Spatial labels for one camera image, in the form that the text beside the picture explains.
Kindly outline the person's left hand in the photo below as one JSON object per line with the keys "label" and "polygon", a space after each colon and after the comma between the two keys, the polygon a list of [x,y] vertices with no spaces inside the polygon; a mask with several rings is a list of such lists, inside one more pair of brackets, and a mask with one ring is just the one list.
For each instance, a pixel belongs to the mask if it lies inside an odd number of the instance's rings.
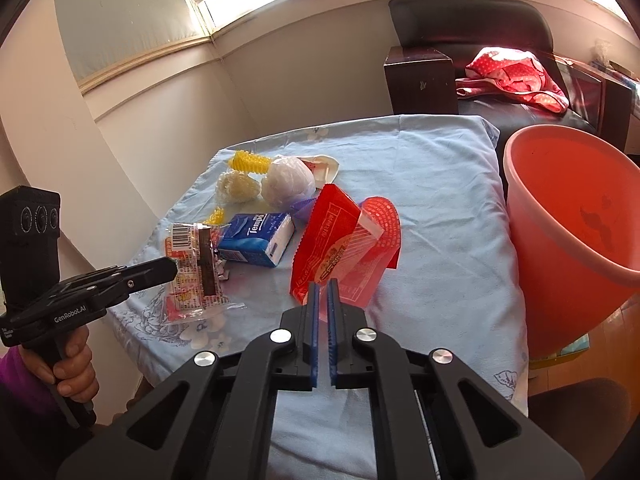
{"label": "person's left hand", "polygon": [[54,385],[64,398],[78,403],[92,401],[99,392],[99,382],[92,365],[92,351],[88,345],[87,326],[69,333],[64,346],[64,358],[49,366],[36,352],[18,347],[26,368],[46,385]]}

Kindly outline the purple sleeve left forearm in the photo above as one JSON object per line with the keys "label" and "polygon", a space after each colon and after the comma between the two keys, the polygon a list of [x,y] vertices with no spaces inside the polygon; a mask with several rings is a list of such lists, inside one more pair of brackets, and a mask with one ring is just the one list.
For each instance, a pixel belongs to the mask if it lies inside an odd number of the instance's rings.
{"label": "purple sleeve left forearm", "polygon": [[16,347],[2,356],[0,367],[1,391],[10,401],[37,415],[49,415],[58,408],[48,387],[27,369]]}

